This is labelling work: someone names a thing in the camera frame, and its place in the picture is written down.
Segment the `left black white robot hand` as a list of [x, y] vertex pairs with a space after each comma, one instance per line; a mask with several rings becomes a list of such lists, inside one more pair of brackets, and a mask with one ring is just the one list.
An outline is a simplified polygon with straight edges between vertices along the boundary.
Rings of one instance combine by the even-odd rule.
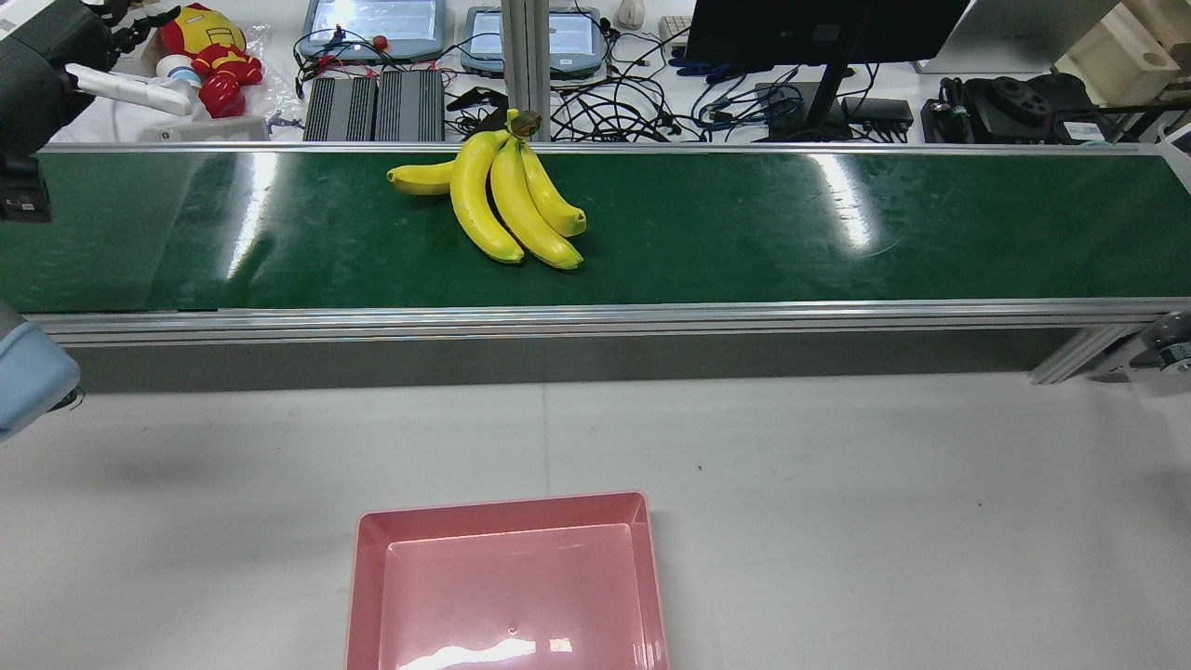
[[102, 71], [77, 63], [64, 64], [64, 73], [71, 88], [82, 93], [105, 98], [110, 101], [136, 104], [146, 109], [157, 109], [177, 117], [192, 113], [191, 95], [166, 84], [154, 84], [144, 79], [121, 73], [111, 73], [123, 54], [130, 54], [144, 44], [154, 31], [166, 27], [181, 15], [181, 4], [149, 4], [149, 1], [85, 1], [98, 17], [105, 30], [102, 46]]

